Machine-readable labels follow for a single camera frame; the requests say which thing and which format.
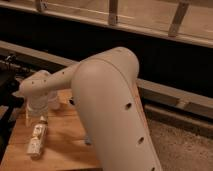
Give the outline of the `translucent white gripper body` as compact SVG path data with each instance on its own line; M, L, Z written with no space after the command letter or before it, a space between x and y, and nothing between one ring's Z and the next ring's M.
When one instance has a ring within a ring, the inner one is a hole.
M26 102L26 119L25 125L30 127L31 125L39 122L40 120L47 120L48 103L47 97L29 97Z

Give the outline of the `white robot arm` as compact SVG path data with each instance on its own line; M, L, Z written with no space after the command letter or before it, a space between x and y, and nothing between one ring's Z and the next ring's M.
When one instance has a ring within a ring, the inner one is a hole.
M138 73L136 55L116 47L45 78L29 77L20 91L40 104L51 91L71 89L103 171L163 171L139 98Z

